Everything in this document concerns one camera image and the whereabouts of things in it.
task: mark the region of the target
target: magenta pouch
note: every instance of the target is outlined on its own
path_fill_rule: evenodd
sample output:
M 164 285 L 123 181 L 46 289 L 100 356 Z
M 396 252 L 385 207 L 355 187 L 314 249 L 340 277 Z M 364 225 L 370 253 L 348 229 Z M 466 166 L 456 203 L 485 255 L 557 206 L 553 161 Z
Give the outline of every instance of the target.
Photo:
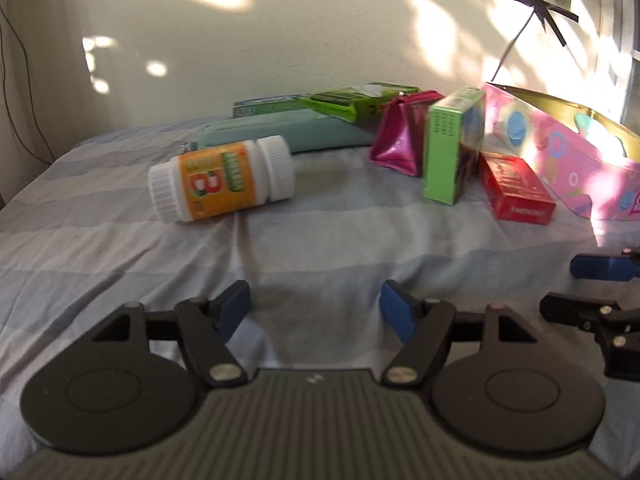
M 384 111 L 369 159 L 409 176 L 422 176 L 427 111 L 443 97 L 434 90 L 427 90 L 392 99 Z

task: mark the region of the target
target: white bottle cap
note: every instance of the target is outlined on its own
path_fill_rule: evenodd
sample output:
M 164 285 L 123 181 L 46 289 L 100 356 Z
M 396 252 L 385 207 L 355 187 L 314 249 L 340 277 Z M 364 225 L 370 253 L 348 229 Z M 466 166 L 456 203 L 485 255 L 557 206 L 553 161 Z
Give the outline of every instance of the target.
M 149 168 L 148 186 L 151 202 L 159 219 L 163 222 L 189 221 L 190 216 L 181 209 L 178 197 L 180 193 L 176 187 L 174 162 L 164 162 Z
M 296 190 L 293 158 L 286 141 L 281 136 L 256 140 L 264 155 L 269 173 L 269 197 L 272 202 L 291 198 Z

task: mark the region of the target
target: striped bed sheet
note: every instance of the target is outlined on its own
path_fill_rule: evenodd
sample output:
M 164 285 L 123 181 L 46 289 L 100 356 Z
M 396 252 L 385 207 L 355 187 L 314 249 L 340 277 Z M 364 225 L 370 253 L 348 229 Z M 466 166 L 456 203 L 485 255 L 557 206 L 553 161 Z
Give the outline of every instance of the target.
M 635 307 L 634 282 L 579 282 L 568 265 L 578 252 L 637 245 L 640 222 L 591 222 L 561 203 L 548 226 L 498 222 L 477 182 L 456 206 L 425 202 L 419 179 L 375 167 L 366 148 L 353 148 L 295 156 L 293 200 L 162 224 L 146 172 L 209 123 L 88 140 L 0 212 L 0 476 L 37 449 L 18 406 L 42 365 L 125 301 L 166 310 L 238 279 L 249 282 L 253 306 L 229 347 L 249 371 L 380 373 L 400 348 L 377 303 L 389 278 L 465 310 L 507 303 L 603 385 L 607 413 L 591 450 L 621 473 L 640 460 L 640 385 L 604 378 L 593 336 L 538 313 L 549 291 Z M 454 345 L 450 359 L 477 348 Z M 173 344 L 152 349 L 179 360 Z

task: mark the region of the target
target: black wire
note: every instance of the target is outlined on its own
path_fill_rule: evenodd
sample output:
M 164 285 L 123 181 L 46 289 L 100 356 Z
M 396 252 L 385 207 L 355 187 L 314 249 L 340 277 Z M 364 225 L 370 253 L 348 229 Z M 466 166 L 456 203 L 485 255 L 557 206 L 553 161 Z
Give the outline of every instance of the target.
M 513 38 L 511 40 L 511 43 L 508 44 L 507 46 L 507 50 L 504 51 L 504 54 L 502 54 L 502 57 L 500 58 L 500 62 L 498 63 L 498 68 L 495 69 L 495 73 L 494 76 L 491 78 L 491 81 L 489 81 L 490 83 L 494 82 L 495 77 L 498 75 L 498 72 L 500 72 L 500 69 L 502 68 L 502 64 L 504 63 L 504 60 L 507 59 L 507 56 L 509 55 L 509 53 L 511 52 L 511 49 L 513 48 L 513 45 L 516 44 L 516 41 L 518 41 L 518 38 L 520 37 L 520 35 L 524 32 L 524 29 L 527 28 L 527 25 L 529 25 L 529 22 L 531 21 L 531 19 L 533 18 L 533 15 L 536 13 L 535 10 L 531 11 L 531 14 L 529 15 L 529 17 L 527 18 L 527 21 L 525 22 L 524 26 L 520 29 L 520 31 L 516 34 L 516 37 Z
M 33 158 L 36 158 L 37 160 L 39 160 L 43 164 L 46 164 L 47 166 L 50 166 L 51 165 L 50 162 L 47 162 L 46 160 L 43 160 L 42 158 L 37 156 L 22 141 L 22 139 L 20 138 L 20 135 L 18 134 L 18 130 L 15 127 L 14 118 L 11 115 L 11 110 L 9 110 L 9 101 L 7 99 L 7 96 L 6 96 L 6 63 L 4 61 L 4 39 L 2 37 L 2 24 L 1 23 L 0 23 L 0 64 L 2 65 L 2 96 L 4 97 L 4 108 L 6 109 L 6 115 L 9 118 L 9 124 L 11 125 L 11 130 L 14 132 L 14 135 L 15 135 L 16 139 L 18 139 L 18 142 L 20 142 L 20 145 L 26 150 L 27 153 L 29 153 L 29 155 L 31 155 Z
M 14 34 L 15 39 L 18 41 L 18 44 L 20 44 L 20 48 L 22 49 L 22 54 L 24 55 L 24 65 L 27 69 L 27 86 L 29 88 L 29 103 L 31 105 L 31 115 L 33 116 L 33 123 L 36 125 L 36 129 L 40 134 L 40 138 L 42 139 L 42 142 L 44 142 L 44 145 L 47 147 L 47 151 L 49 152 L 51 159 L 56 160 L 56 157 L 53 154 L 53 150 L 51 149 L 51 146 L 49 146 L 47 139 L 45 138 L 44 134 L 42 133 L 42 130 L 40 129 L 40 125 L 38 124 L 38 118 L 36 117 L 36 111 L 33 107 L 33 90 L 31 89 L 31 70 L 29 69 L 29 56 L 27 55 L 27 49 L 24 47 L 24 43 L 20 39 L 20 36 L 18 36 L 18 33 L 14 29 L 14 26 L 9 20 L 9 17 L 4 12 L 4 9 L 2 8 L 1 4 L 0 4 L 0 14 L 2 14 L 2 16 L 4 17 L 4 20 L 7 22 L 7 25 L 9 25 L 9 29 Z

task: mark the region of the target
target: red box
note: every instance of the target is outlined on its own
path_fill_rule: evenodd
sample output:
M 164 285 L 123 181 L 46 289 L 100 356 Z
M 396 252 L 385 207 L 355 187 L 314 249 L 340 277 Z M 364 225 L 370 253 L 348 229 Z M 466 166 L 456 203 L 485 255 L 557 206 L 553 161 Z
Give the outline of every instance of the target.
M 550 222 L 556 202 L 524 160 L 481 152 L 479 174 L 496 218 L 542 225 Z

